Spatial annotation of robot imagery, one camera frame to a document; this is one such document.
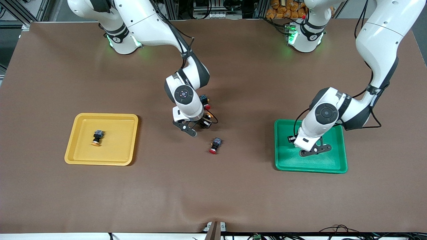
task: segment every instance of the brown tabletop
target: brown tabletop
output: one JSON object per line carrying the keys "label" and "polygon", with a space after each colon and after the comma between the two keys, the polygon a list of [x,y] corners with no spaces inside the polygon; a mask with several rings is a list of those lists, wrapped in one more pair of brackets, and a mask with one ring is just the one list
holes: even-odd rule
{"label": "brown tabletop", "polygon": [[[262,20],[176,22],[196,37],[211,73],[198,93],[219,118],[196,138],[172,125],[163,88],[181,65],[174,47],[122,56],[97,23],[33,23],[0,87],[0,232],[195,232],[212,220],[229,231],[426,232],[427,69],[412,32],[375,108],[383,128],[345,132],[348,172],[275,169],[274,121],[297,117],[321,88],[367,85],[355,23],[332,20],[303,54]],[[132,165],[65,163],[82,112],[140,117]]]}

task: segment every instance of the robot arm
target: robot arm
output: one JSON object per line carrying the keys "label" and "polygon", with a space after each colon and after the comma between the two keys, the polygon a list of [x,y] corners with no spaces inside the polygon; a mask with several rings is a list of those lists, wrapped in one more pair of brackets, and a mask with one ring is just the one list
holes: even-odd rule
{"label": "robot arm", "polygon": [[362,128],[397,67],[397,49],[424,8],[425,0],[378,0],[377,7],[356,38],[359,54],[373,72],[361,100],[335,88],[319,91],[310,103],[294,144],[313,151],[316,142],[335,123],[345,130]]}
{"label": "robot arm", "polygon": [[130,54],[141,46],[124,24],[119,12],[106,0],[67,0],[71,11],[81,18],[95,19],[106,32],[112,48]]}
{"label": "robot arm", "polygon": [[[167,77],[164,89],[177,105],[173,108],[174,124],[195,137],[196,132],[188,127],[188,123],[210,118],[196,93],[197,89],[208,84],[210,75],[179,31],[167,19],[163,21],[150,0],[115,0],[115,8],[109,0],[68,0],[68,4],[80,17],[98,20],[118,53],[132,53],[141,44],[172,45],[180,51],[188,65],[184,67],[183,64],[176,73]],[[205,128],[210,126],[210,121],[202,123]]]}
{"label": "robot arm", "polygon": [[291,36],[287,38],[288,44],[303,53],[313,51],[320,44],[323,30],[332,16],[329,7],[340,2],[343,0],[305,0],[309,12],[305,19],[289,24]]}
{"label": "robot arm", "polygon": [[177,105],[173,108],[174,124],[189,135],[196,136],[193,128],[182,122],[198,122],[205,117],[196,90],[208,84],[210,75],[207,68],[179,31],[168,21],[162,20],[149,0],[116,0],[115,5],[137,41],[148,46],[175,46],[181,57],[188,62],[188,66],[166,78],[164,89],[170,100]]}

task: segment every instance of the metal frame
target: metal frame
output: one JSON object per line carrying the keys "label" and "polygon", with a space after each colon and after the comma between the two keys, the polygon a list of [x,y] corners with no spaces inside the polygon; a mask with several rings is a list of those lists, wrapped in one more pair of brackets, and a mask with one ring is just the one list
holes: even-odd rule
{"label": "metal frame", "polygon": [[342,10],[345,8],[347,3],[348,3],[348,0],[339,4],[338,8],[335,10],[335,14],[333,15],[333,18],[339,17],[339,15],[341,14]]}
{"label": "metal frame", "polygon": [[267,14],[267,10],[270,6],[270,1],[269,0],[259,0],[256,3],[257,7],[254,10],[254,18],[264,18]]}
{"label": "metal frame", "polygon": [[175,0],[164,0],[169,20],[178,20],[178,5]]}
{"label": "metal frame", "polygon": [[6,9],[16,21],[1,21],[0,28],[29,28],[31,22],[43,21],[47,14],[47,7],[51,0],[42,0],[38,9],[37,15],[34,16],[24,5],[18,0],[0,0],[0,5]]}

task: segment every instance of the black cable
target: black cable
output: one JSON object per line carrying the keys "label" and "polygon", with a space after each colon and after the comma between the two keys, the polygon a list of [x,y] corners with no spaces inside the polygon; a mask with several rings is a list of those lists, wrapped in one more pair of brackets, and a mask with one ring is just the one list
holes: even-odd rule
{"label": "black cable", "polygon": [[[191,9],[192,9],[191,4],[190,4],[191,2],[193,2],[193,0],[188,0],[188,2],[187,2],[187,13],[188,13],[188,15],[190,16],[191,19],[197,19],[191,13]],[[205,16],[203,18],[201,18],[201,19],[205,19],[205,18],[207,18],[209,16],[209,14],[211,14],[212,7],[213,7],[212,6],[212,0],[209,0],[208,6],[206,8],[207,12],[206,12]]]}
{"label": "black cable", "polygon": [[295,119],[295,122],[294,122],[294,136],[296,136],[296,132],[295,132],[295,127],[296,127],[296,122],[298,121],[298,119],[305,113],[305,112],[307,112],[309,110],[309,108],[307,108],[307,109],[305,109],[304,110],[304,112],[302,112],[296,119]]}
{"label": "black cable", "polygon": [[364,14],[366,13],[366,8],[368,7],[368,1],[369,1],[369,0],[366,0],[366,2],[365,2],[365,6],[363,7],[362,12],[360,13],[359,20],[357,20],[356,27],[354,28],[354,39],[356,39],[356,38],[357,38],[357,35],[356,35],[356,33],[357,33],[357,27],[359,26],[360,20],[362,19],[362,17],[363,17],[363,16],[364,16]]}
{"label": "black cable", "polygon": [[305,240],[304,238],[302,238],[300,236],[293,235],[293,234],[290,234],[290,233],[282,233],[282,237],[284,237],[284,239],[287,237],[287,238],[290,238],[292,240]]}
{"label": "black cable", "polygon": [[274,26],[274,28],[276,28],[276,30],[277,30],[278,32],[280,32],[281,34],[285,35],[285,32],[282,32],[282,31],[278,28],[279,26],[284,27],[284,25],[280,25],[280,24],[274,23],[274,22],[273,22],[273,20],[268,20],[267,18],[264,18],[264,17],[257,17],[257,18],[263,19],[263,20],[264,20],[264,21],[266,21],[267,23],[269,23],[269,24],[273,25],[273,26]]}
{"label": "black cable", "polygon": [[193,1],[193,0],[188,0],[188,2],[187,2],[187,13],[188,13],[188,16],[190,16],[190,18],[191,18],[191,19],[196,19],[196,18],[193,16],[193,14],[191,13],[190,3],[191,3],[192,1]]}
{"label": "black cable", "polygon": [[301,23],[299,23],[299,22],[297,22],[297,21],[293,20],[292,18],[287,18],[287,19],[291,20],[292,22],[294,22],[294,23],[296,23],[296,24],[298,24],[298,25],[301,25]]}
{"label": "black cable", "polygon": [[322,231],[324,231],[324,230],[326,230],[326,229],[331,229],[331,228],[334,228],[334,229],[335,229],[335,231],[334,231],[332,234],[330,234],[330,235],[329,235],[328,240],[331,240],[331,239],[332,239],[332,237],[336,236],[336,234],[338,233],[338,229],[340,229],[340,228],[345,229],[345,231],[346,231],[346,232],[348,232],[349,230],[350,230],[350,231],[354,231],[354,232],[359,232],[359,231],[354,230],[354,229],[352,229],[352,228],[348,228],[347,226],[342,225],[342,224],[339,224],[339,225],[336,225],[336,226],[332,226],[332,227],[328,227],[328,228],[324,228],[324,229],[320,230],[319,232],[322,232]]}
{"label": "black cable", "polygon": [[[188,37],[188,38],[191,38],[192,40],[191,40],[191,43],[190,43],[190,45],[189,45],[189,47],[188,47],[188,49],[187,49],[187,51],[189,51],[190,50],[190,47],[191,47],[191,45],[193,44],[193,42],[194,42],[194,37],[190,37],[189,35],[187,35],[187,34],[185,34],[185,33],[183,33],[181,30],[179,30],[177,27],[175,27],[170,21],[169,21],[169,19],[167,19],[167,17],[165,17],[164,15],[163,15],[163,13],[160,11],[160,9],[159,9],[159,7],[158,7],[158,5],[154,2],[154,3],[152,3],[152,5],[154,6],[154,8],[156,9],[156,13],[157,14],[159,14],[160,15],[160,17],[164,20],[164,21],[166,21],[166,23],[169,25],[169,27],[170,28],[174,28],[174,29],[176,29],[178,32],[180,32],[181,34],[183,34],[184,36],[186,36],[186,37]],[[184,49],[182,48],[182,43],[180,42],[180,40],[179,40],[179,38],[178,38],[178,36],[176,35],[176,33],[174,32],[174,31],[172,31],[172,33],[173,33],[173,35],[175,36],[175,39],[176,39],[176,41],[178,42],[178,45],[179,45],[179,47],[181,48],[181,52],[182,53],[184,53]],[[185,64],[187,63],[187,60],[186,59],[182,59],[182,64],[181,64],[181,68],[183,68],[184,66],[185,66]]]}
{"label": "black cable", "polygon": [[213,115],[209,110],[206,110],[213,118],[215,118],[215,120],[216,120],[216,123],[214,123],[214,122],[212,122],[212,124],[217,124],[219,121],[218,121],[218,118],[216,118],[216,116],[215,115]]}
{"label": "black cable", "polygon": [[232,7],[231,4],[228,4],[229,2],[231,2],[231,0],[224,0],[224,3],[222,4],[228,11],[234,12],[242,9],[242,2],[240,2],[240,6],[236,8]]}
{"label": "black cable", "polygon": [[338,18],[338,16],[341,14],[342,10],[345,8],[345,6],[348,4],[348,1],[345,1],[342,8],[339,10],[339,12],[336,12],[335,15],[333,16],[334,18]]}
{"label": "black cable", "polygon": [[251,14],[251,13],[254,13],[254,11],[252,11],[252,12],[245,12],[245,13],[242,13],[242,15],[244,16],[244,15],[248,15],[248,14]]}
{"label": "black cable", "polygon": [[362,129],[375,129],[375,128],[380,128],[383,125],[380,123],[380,121],[377,119],[377,117],[374,114],[374,110],[371,106],[369,106],[369,111],[371,112],[372,117],[375,119],[375,121],[378,123],[378,126],[367,126],[367,127],[362,127]]}
{"label": "black cable", "polygon": [[7,67],[5,65],[3,65],[2,63],[0,63],[0,70],[7,70]]}
{"label": "black cable", "polygon": [[402,233],[391,233],[391,234],[389,234],[389,237],[407,237],[410,240],[422,240],[422,239],[425,239],[425,234],[402,232]]}
{"label": "black cable", "polygon": [[1,14],[0,18],[2,18],[5,13],[6,13],[6,9],[0,6],[0,14]]}
{"label": "black cable", "polygon": [[[369,80],[369,84],[371,84],[371,82],[372,82],[372,79],[374,78],[374,71],[372,71],[371,70],[371,80]],[[360,95],[362,95],[362,94],[364,94],[366,92],[366,89],[364,89],[363,91],[361,91],[360,93],[358,93],[358,94],[356,94],[356,95],[354,95],[354,96],[352,96],[352,98],[355,98],[355,97],[358,97],[358,96],[360,96]]]}
{"label": "black cable", "polygon": [[362,30],[363,25],[365,25],[365,16],[366,16],[366,10],[368,9],[368,1],[365,3],[365,9],[363,10],[363,17],[362,17],[362,24],[360,25],[360,30]]}
{"label": "black cable", "polygon": [[208,12],[206,13],[206,15],[202,19],[207,18],[211,14],[211,11],[212,11],[212,0],[209,0],[209,4],[208,4],[208,7],[207,7],[207,10],[208,10]]}

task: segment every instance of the wire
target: wire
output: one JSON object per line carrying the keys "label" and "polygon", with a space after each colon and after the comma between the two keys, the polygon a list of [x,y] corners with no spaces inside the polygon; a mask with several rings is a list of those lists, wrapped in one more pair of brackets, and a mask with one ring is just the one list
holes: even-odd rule
{"label": "wire", "polygon": [[[191,4],[190,4],[191,2],[193,2],[193,0],[188,0],[188,2],[187,2],[187,13],[188,13],[188,15],[190,16],[191,19],[197,19],[197,18],[195,18],[193,16],[193,13],[191,12]],[[205,16],[203,18],[201,18],[201,19],[205,19],[205,18],[207,18],[209,16],[209,14],[211,14],[211,11],[212,11],[212,0],[209,0],[208,6],[207,6],[206,9],[207,9],[207,12],[206,12]]]}
{"label": "wire", "polygon": [[288,17],[284,17],[284,18],[289,19],[289,20],[291,20],[292,22],[294,22],[294,23],[296,23],[296,24],[298,24],[298,25],[301,25],[301,23],[299,23],[299,22],[297,22],[297,21],[293,20],[292,18],[288,18]]}
{"label": "wire", "polygon": [[332,227],[324,228],[324,229],[320,230],[319,232],[322,232],[322,231],[324,231],[324,230],[326,230],[326,229],[331,229],[331,228],[336,228],[336,229],[344,228],[347,232],[348,232],[349,230],[350,230],[350,231],[354,231],[354,232],[359,232],[359,231],[357,231],[357,230],[354,230],[354,229],[348,228],[347,226],[345,226],[345,225],[343,225],[343,224],[339,224],[339,225],[336,225],[336,226],[332,226]]}
{"label": "wire", "polygon": [[218,118],[216,118],[216,116],[215,115],[213,115],[209,110],[206,110],[213,118],[215,118],[215,120],[216,120],[216,122],[214,123],[214,122],[212,122],[212,124],[217,124],[219,121],[218,121]]}
{"label": "wire", "polygon": [[0,70],[7,70],[7,67],[5,65],[3,65],[2,63],[0,63]]}
{"label": "wire", "polygon": [[281,34],[285,35],[285,32],[282,32],[282,31],[278,28],[279,26],[280,26],[280,27],[284,27],[284,25],[280,25],[280,24],[274,23],[274,22],[273,22],[273,20],[268,20],[267,18],[264,18],[264,17],[257,17],[257,18],[263,19],[263,20],[264,20],[264,21],[266,21],[267,23],[269,23],[269,24],[273,25],[273,26],[274,26],[274,28],[276,28],[276,30],[277,30],[278,32],[280,32]]}
{"label": "wire", "polygon": [[367,126],[367,127],[362,127],[362,129],[375,129],[375,128],[380,128],[383,125],[380,123],[380,121],[377,119],[377,117],[374,114],[374,110],[371,106],[369,106],[369,111],[371,112],[372,117],[375,119],[375,121],[378,123],[378,126]]}
{"label": "wire", "polygon": [[[372,79],[374,78],[374,71],[372,71],[372,69],[371,69],[371,80],[369,80],[369,84],[371,84],[371,82],[372,82]],[[356,94],[356,95],[354,95],[354,96],[352,96],[352,98],[355,98],[355,97],[358,97],[358,96],[360,96],[360,95],[362,95],[362,94],[364,94],[366,92],[366,89],[364,89],[363,91],[361,91],[360,93],[358,93],[358,94]]]}
{"label": "wire", "polygon": [[342,10],[345,8],[345,6],[348,4],[348,1],[345,1],[344,4],[342,5],[342,8],[340,8],[339,12],[336,12],[335,15],[333,16],[334,18],[338,18],[338,16],[341,14]]}
{"label": "wire", "polygon": [[209,5],[208,5],[207,9],[208,9],[208,12],[206,13],[206,15],[202,19],[207,18],[211,14],[211,11],[212,11],[212,0],[209,0]]}
{"label": "wire", "polygon": [[309,110],[309,108],[307,108],[307,109],[305,109],[304,110],[304,112],[302,112],[296,119],[295,119],[295,122],[294,122],[294,136],[296,136],[296,131],[295,131],[295,127],[296,127],[296,122],[298,121],[298,119],[305,113],[305,112],[307,112]]}
{"label": "wire", "polygon": [[356,34],[356,33],[357,33],[357,27],[359,26],[360,20],[362,19],[362,17],[363,17],[363,18],[365,18],[366,8],[368,7],[368,1],[369,1],[369,0],[366,0],[366,2],[365,2],[365,6],[363,7],[362,12],[360,13],[359,20],[357,20],[356,27],[354,28],[354,39],[356,39],[356,38],[357,38],[357,34]]}
{"label": "wire", "polygon": [[245,13],[242,13],[242,14],[236,13],[236,14],[228,14],[228,15],[242,15],[242,16],[246,16],[246,15],[251,14],[251,13],[254,13],[254,11],[252,11],[252,12],[245,12]]}
{"label": "wire", "polygon": [[224,0],[224,3],[222,4],[225,9],[227,9],[228,11],[239,11],[242,9],[242,3],[240,3],[240,6],[234,8],[231,6],[231,4],[228,4],[229,2],[231,2],[231,0]]}
{"label": "wire", "polygon": [[1,15],[0,18],[2,18],[5,13],[6,13],[6,9],[0,6],[0,15]]}
{"label": "wire", "polygon": [[[166,21],[166,23],[169,25],[169,27],[170,28],[174,28],[174,29],[176,29],[178,32],[180,32],[182,35],[184,35],[184,36],[186,36],[186,37],[188,37],[188,38],[191,38],[192,40],[191,40],[191,43],[190,43],[190,45],[189,45],[189,47],[188,47],[188,49],[187,49],[187,51],[189,51],[190,50],[190,48],[191,48],[191,45],[193,44],[193,42],[194,42],[194,39],[195,39],[195,37],[190,37],[189,35],[187,35],[187,34],[185,34],[185,33],[183,33],[181,30],[179,30],[177,27],[175,27],[170,21],[169,21],[169,19],[167,19],[167,17],[165,17],[164,15],[163,15],[163,13],[160,11],[160,9],[159,9],[159,7],[158,7],[158,4],[156,4],[156,2],[153,2],[152,3],[152,5],[154,6],[154,8],[156,9],[156,13],[157,14],[159,14],[160,15],[160,17],[164,20],[164,21]],[[178,38],[178,36],[176,35],[176,33],[174,32],[174,31],[172,31],[172,33],[173,33],[173,35],[175,36],[175,39],[176,39],[176,41],[178,42],[178,45],[179,45],[179,47],[181,48],[181,52],[182,53],[184,53],[184,49],[182,48],[182,43],[180,42],[180,40],[179,40],[179,38]],[[184,66],[185,66],[185,64],[187,63],[187,60],[186,59],[182,59],[182,64],[181,64],[181,68],[184,68]]]}

